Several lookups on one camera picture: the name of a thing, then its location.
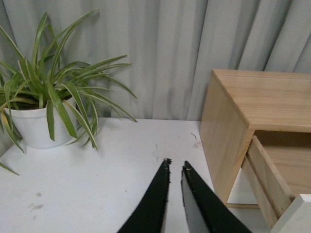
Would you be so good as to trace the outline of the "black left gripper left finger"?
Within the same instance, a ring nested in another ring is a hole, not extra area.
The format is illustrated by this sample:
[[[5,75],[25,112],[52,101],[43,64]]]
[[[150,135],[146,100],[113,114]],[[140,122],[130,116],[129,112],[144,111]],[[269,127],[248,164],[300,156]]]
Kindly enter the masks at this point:
[[[162,233],[170,186],[171,159],[163,160],[140,203],[119,229],[120,233]]]

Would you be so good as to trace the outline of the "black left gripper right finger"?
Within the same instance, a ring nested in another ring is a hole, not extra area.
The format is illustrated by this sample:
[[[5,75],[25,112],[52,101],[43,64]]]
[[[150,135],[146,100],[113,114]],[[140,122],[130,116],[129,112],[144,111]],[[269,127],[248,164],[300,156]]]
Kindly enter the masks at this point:
[[[181,188],[190,233],[249,233],[214,194],[192,165],[185,161]]]

